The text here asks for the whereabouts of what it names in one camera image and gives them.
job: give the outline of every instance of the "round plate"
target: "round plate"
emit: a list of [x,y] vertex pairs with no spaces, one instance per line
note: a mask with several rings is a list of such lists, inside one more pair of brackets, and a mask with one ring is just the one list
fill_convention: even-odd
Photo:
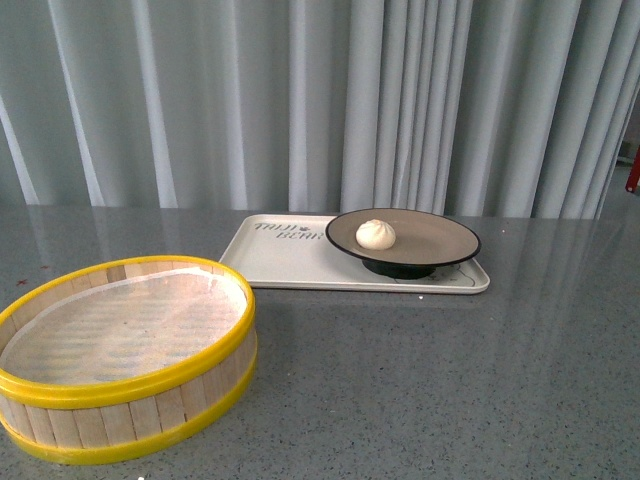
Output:
[[[368,250],[356,241],[365,222],[378,219],[396,232],[387,250]],[[480,251],[480,239],[464,225],[431,213],[397,208],[372,208],[340,215],[327,225],[329,241],[343,252],[360,258],[369,270],[393,278],[422,278],[436,267],[468,260]]]

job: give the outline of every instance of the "white tray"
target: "white tray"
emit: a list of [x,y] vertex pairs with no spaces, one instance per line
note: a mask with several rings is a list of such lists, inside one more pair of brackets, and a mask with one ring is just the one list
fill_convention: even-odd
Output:
[[247,217],[220,259],[252,287],[362,290],[472,295],[489,286],[475,259],[437,268],[420,280],[395,280],[367,270],[360,260],[329,243],[324,231],[335,217]]

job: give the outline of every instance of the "bamboo steamer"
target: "bamboo steamer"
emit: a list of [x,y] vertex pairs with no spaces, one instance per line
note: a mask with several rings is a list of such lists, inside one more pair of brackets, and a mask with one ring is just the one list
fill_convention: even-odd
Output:
[[[0,354],[40,312],[60,300],[149,274],[197,267],[235,282],[246,298],[241,318],[215,343],[167,367],[114,381],[40,383],[0,369],[0,421],[26,452],[53,462],[103,464],[174,445],[226,412],[256,365],[255,300],[234,270],[206,259],[152,256],[79,270],[31,291],[0,314]],[[211,321],[215,322],[215,312]]]

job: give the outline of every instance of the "speckled countertop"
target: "speckled countertop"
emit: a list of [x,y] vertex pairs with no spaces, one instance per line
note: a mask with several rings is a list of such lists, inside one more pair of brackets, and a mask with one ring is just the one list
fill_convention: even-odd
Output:
[[[259,366],[162,452],[69,467],[0,431],[0,478],[640,478],[640,215],[457,220],[476,296],[256,290]],[[159,253],[218,259],[246,212],[0,208],[0,304]]]

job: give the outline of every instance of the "white curtain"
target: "white curtain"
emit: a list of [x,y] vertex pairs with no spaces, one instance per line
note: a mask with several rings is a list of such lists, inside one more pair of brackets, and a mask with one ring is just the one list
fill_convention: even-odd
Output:
[[594,218],[640,0],[3,0],[0,205]]

